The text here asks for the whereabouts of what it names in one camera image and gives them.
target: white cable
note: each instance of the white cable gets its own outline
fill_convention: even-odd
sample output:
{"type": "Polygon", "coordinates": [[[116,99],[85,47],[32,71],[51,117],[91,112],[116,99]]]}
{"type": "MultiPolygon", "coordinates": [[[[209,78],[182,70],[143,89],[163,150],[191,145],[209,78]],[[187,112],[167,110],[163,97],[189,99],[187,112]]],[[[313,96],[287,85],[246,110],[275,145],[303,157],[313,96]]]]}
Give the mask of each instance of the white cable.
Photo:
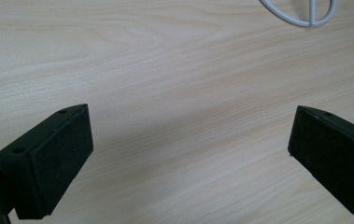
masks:
{"type": "Polygon", "coordinates": [[[309,26],[319,27],[327,23],[334,15],[334,12],[336,11],[336,5],[337,5],[337,0],[331,0],[331,6],[329,8],[328,14],[320,21],[316,21],[316,0],[310,0],[309,21],[301,21],[296,18],[293,18],[290,15],[285,14],[285,12],[277,8],[270,0],[260,0],[260,1],[280,19],[287,21],[291,24],[303,26],[303,27],[309,27],[309,26]]]}

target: wooden table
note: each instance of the wooden table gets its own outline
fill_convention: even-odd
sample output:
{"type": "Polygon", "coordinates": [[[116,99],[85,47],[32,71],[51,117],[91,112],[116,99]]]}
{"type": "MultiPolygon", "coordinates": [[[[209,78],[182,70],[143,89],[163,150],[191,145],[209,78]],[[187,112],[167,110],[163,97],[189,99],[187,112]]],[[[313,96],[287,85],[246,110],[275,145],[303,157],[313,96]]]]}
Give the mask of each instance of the wooden table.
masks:
{"type": "Polygon", "coordinates": [[[297,105],[354,123],[354,1],[0,1],[0,149],[82,103],[93,154],[12,223],[354,223],[287,151],[297,105]]]}

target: hole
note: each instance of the hole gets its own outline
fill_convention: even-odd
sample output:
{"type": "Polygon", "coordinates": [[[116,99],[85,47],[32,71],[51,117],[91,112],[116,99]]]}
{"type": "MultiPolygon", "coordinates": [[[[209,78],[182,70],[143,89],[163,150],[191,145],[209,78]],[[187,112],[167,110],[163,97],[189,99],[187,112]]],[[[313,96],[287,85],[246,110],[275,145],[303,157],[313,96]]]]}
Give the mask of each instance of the hole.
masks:
{"type": "Polygon", "coordinates": [[[22,153],[23,151],[25,151],[24,147],[16,147],[13,149],[13,153],[16,153],[16,154],[22,153]]]}

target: light wood surface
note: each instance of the light wood surface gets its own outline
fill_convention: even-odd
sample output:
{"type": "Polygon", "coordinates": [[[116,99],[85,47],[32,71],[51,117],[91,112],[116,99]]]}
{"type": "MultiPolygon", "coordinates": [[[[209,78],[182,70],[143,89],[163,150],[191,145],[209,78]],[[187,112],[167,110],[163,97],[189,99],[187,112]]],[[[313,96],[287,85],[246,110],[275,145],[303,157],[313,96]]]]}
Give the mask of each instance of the light wood surface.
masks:
{"type": "Polygon", "coordinates": [[[0,1],[0,149],[81,103],[93,154],[12,223],[354,223],[287,151],[297,105],[354,123],[354,1],[0,1]]]}

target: black block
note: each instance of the black block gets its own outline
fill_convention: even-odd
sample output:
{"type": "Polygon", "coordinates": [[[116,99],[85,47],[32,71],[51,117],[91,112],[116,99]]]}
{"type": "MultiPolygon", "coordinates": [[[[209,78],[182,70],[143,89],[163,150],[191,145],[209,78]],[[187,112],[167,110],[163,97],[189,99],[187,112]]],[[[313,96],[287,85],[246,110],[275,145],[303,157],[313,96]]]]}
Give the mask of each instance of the black block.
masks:
{"type": "Polygon", "coordinates": [[[19,219],[50,215],[92,153],[89,108],[60,110],[0,151],[19,219]]]}
{"type": "Polygon", "coordinates": [[[298,106],[288,151],[354,214],[354,124],[298,106]]]}

